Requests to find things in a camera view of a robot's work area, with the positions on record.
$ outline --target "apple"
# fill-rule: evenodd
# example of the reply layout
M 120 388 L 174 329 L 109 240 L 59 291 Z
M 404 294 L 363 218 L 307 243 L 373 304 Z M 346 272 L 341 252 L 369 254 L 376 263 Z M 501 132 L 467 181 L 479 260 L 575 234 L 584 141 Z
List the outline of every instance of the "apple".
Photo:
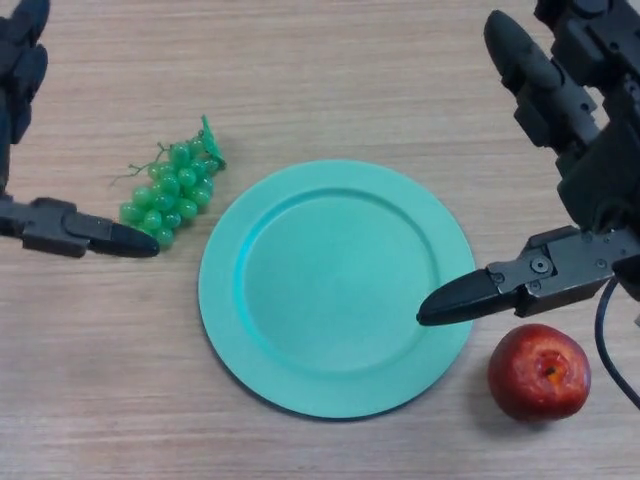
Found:
M 591 390 L 591 367 L 582 347 L 541 324 L 507 333 L 491 355 L 487 376 L 498 407 L 527 423 L 574 415 Z

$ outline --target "wire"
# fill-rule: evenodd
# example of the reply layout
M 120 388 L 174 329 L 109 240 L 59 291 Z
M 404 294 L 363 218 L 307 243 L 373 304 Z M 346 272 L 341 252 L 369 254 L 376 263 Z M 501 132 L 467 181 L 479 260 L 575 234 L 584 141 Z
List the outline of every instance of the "wire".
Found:
M 611 360 L 611 357 L 609 357 L 609 353 L 607 352 L 607 347 L 604 342 L 604 317 L 607 313 L 609 300 L 611 300 L 611 296 L 617 285 L 618 281 L 615 278 L 611 279 L 602 292 L 602 296 L 600 297 L 598 309 L 596 310 L 595 321 L 596 347 L 598 348 L 600 360 L 602 360 L 604 368 L 607 369 L 607 372 L 609 372 L 609 375 L 611 375 L 613 381 L 616 382 L 616 385 L 620 387 L 620 389 L 629 398 L 629 400 L 631 400 L 636 408 L 640 410 L 640 396 L 638 396 L 635 390 L 631 388 L 631 385 L 627 383 L 616 366 L 613 364 L 613 361 Z

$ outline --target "wood grain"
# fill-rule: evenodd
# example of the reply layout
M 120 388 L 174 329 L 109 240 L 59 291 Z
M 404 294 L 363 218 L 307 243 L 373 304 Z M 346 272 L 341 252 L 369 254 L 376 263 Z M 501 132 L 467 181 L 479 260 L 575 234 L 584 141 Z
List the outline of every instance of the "wood grain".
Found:
M 0 2 L 2 13 L 14 3 Z M 207 114 L 230 168 L 214 206 L 152 261 L 69 260 L 0 241 L 0 475 L 29 480 L 637 478 L 640 417 L 598 360 L 596 300 L 540 316 L 584 346 L 584 410 L 542 431 L 493 405 L 485 362 L 520 321 L 476 323 L 468 348 L 407 407 L 357 423 L 276 412 L 213 359 L 196 304 L 207 238 L 237 196 L 319 158 L 390 166 L 456 215 L 478 265 L 569 222 L 552 152 L 512 118 L 482 28 L 502 8 L 548 48 L 533 2 L 57 0 L 50 67 L 13 150 L 10 192 L 113 217 L 114 187 L 157 141 Z M 637 306 L 616 295 L 607 338 L 640 387 Z

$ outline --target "grape bunch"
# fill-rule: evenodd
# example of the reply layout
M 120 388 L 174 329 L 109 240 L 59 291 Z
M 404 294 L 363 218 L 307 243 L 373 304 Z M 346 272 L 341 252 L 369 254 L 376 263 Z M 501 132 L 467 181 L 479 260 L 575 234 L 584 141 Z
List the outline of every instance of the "grape bunch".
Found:
M 193 138 L 160 145 L 155 161 L 135 167 L 146 169 L 151 185 L 133 190 L 131 200 L 120 205 L 120 222 L 154 237 L 161 248 L 173 245 L 175 232 L 206 210 L 213 196 L 213 177 L 226 168 L 207 119 Z M 163 154 L 167 161 L 161 161 Z

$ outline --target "plate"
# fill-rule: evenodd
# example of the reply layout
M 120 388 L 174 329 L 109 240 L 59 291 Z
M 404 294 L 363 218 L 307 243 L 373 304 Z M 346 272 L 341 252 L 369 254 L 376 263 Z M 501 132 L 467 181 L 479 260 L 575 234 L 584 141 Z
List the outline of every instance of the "plate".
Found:
M 472 322 L 423 327 L 420 304 L 475 269 L 431 193 L 391 169 L 318 160 L 242 194 L 200 267 L 206 333 L 227 369 L 286 410 L 344 419 L 399 407 L 431 386 Z

